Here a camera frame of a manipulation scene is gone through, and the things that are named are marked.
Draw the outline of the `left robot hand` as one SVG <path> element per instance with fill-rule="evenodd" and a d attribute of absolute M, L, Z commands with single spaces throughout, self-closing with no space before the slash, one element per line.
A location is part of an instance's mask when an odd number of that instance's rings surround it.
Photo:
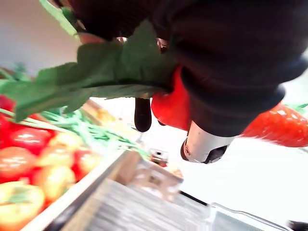
<path fill-rule="evenodd" d="M 283 83 L 308 67 L 305 0 L 55 0 L 86 31 L 128 37 L 144 20 L 173 51 L 178 68 L 169 94 L 136 99 L 135 126 L 152 116 L 188 132 L 184 160 L 219 160 L 236 136 L 284 97 Z"/>

